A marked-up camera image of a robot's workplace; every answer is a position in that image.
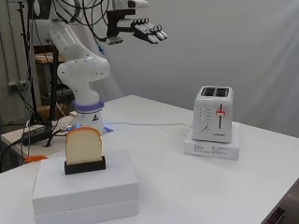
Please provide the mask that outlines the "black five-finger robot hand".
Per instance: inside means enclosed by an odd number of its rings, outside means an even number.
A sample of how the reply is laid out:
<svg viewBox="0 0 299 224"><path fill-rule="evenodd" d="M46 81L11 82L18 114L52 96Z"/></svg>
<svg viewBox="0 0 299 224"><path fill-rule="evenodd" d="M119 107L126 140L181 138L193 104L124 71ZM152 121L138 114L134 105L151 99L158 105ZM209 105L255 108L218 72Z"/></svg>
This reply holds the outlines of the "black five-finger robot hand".
<svg viewBox="0 0 299 224"><path fill-rule="evenodd" d="M110 10L107 13L106 42L109 45L123 42L120 33L130 33L150 44L159 44L168 38L162 25L153 25L149 18L129 19L129 16L133 15L135 15L134 9Z"/></svg>

